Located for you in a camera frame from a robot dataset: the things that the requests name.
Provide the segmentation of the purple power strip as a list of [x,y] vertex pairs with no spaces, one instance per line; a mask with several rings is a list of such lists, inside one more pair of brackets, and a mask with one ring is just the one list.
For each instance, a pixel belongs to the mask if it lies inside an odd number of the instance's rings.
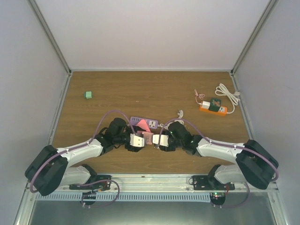
[[130,124],[133,126],[137,126],[137,124],[140,123],[140,121],[146,121],[147,126],[150,129],[157,129],[158,128],[158,121],[157,120],[152,120],[152,119],[146,119],[146,118],[140,118],[140,117],[130,117]]

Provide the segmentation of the pink cube socket adapter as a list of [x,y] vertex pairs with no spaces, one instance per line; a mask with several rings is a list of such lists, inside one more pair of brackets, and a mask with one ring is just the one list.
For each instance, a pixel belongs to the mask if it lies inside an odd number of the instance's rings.
[[145,139],[147,145],[152,145],[153,144],[152,143],[152,137],[154,135],[153,133],[142,131],[141,134],[143,135],[143,138]]

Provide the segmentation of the pink triangular socket adapter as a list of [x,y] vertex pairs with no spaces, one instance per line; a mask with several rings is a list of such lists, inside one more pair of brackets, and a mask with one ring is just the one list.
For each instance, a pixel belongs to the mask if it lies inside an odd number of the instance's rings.
[[140,121],[136,124],[136,126],[139,127],[139,128],[141,128],[141,129],[143,129],[143,130],[146,131],[146,132],[149,132],[149,133],[151,132],[151,130],[150,130],[148,124],[147,124],[147,121],[144,120],[144,119],[140,120]]

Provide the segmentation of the green plug adapter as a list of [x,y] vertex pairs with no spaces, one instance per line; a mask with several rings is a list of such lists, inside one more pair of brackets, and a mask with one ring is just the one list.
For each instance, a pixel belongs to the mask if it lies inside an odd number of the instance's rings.
[[92,98],[92,91],[84,92],[84,98],[85,99],[91,99]]

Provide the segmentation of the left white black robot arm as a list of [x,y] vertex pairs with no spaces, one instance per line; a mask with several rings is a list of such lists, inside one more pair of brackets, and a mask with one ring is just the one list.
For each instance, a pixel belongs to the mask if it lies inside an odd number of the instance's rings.
[[30,182],[31,192],[47,196],[62,186],[94,188],[97,173],[89,165],[74,165],[120,146],[128,151],[140,151],[146,146],[146,140],[138,131],[141,128],[128,126],[125,120],[115,118],[108,127],[85,142],[64,148],[45,146],[24,173]]

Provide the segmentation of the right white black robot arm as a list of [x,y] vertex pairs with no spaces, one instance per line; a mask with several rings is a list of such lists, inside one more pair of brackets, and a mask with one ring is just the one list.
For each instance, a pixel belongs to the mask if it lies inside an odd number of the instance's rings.
[[215,141],[202,134],[192,135],[184,125],[176,121],[167,130],[153,135],[152,142],[162,151],[182,148],[192,156],[219,158],[230,162],[231,165],[215,165],[208,173],[208,186],[214,190],[232,182],[247,182],[257,189],[265,190],[279,177],[279,163],[255,140],[248,140],[246,143]]

